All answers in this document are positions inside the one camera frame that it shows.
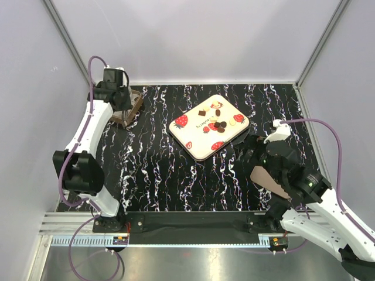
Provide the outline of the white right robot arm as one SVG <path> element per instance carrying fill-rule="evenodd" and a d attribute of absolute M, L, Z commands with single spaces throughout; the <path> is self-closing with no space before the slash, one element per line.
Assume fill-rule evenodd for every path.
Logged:
<path fill-rule="evenodd" d="M 293 232 L 329 252 L 356 279 L 374 280 L 374 237 L 355 227 L 330 182 L 301 165 L 287 141 L 247 136 L 235 151 L 251 181 L 273 193 L 270 208 L 250 229 Z"/>

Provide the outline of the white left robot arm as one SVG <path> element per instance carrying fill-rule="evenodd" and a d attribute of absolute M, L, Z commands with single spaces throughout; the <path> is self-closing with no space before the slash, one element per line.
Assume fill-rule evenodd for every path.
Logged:
<path fill-rule="evenodd" d="M 133 91 L 129 76 L 122 67 L 105 67 L 103 79 L 87 96 L 83 119 L 63 151 L 55 151 L 53 164 L 59 179 L 59 192 L 79 195 L 93 206 L 106 225 L 115 232 L 126 226 L 120 214 L 120 203 L 104 185 L 104 172 L 96 160 L 96 151 L 105 126 L 114 121 L 127 127 L 143 103 L 141 94 Z"/>

